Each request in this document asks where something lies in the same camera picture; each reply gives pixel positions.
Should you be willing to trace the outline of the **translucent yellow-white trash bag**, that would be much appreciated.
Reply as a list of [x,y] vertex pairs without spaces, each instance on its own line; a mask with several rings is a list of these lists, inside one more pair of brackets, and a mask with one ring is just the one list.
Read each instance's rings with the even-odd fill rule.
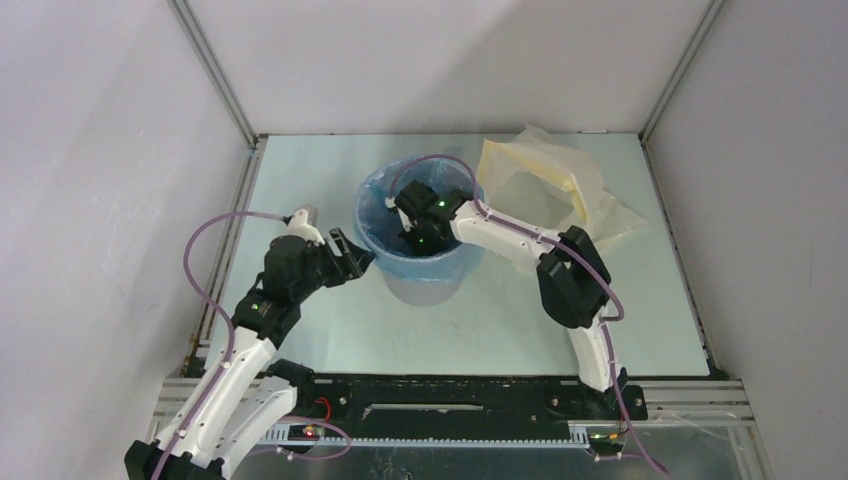
[[526,124],[487,135],[472,155],[487,204],[557,231],[586,230],[614,272],[652,267],[663,241],[633,134],[554,134]]

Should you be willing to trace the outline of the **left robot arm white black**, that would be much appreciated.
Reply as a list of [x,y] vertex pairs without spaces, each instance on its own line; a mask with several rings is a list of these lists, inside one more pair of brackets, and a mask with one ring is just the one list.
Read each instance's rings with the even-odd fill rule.
[[375,256],[335,228],[324,239],[291,226],[271,241],[254,285],[237,304],[217,365],[149,443],[124,457],[131,479],[228,479],[257,442],[287,414],[316,403],[313,371],[271,359],[301,318],[301,305],[322,288],[361,278]]

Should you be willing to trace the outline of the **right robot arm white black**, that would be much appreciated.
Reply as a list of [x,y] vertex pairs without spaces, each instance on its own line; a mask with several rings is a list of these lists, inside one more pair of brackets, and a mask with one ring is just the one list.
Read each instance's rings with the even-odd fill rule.
[[624,308],[584,229],[534,226],[492,209],[476,194],[441,195],[420,181],[390,194],[385,205],[401,222],[400,238],[418,255],[473,245],[534,273],[544,312],[566,329],[576,354],[583,408],[606,418],[620,407],[623,368],[607,326],[623,319]]

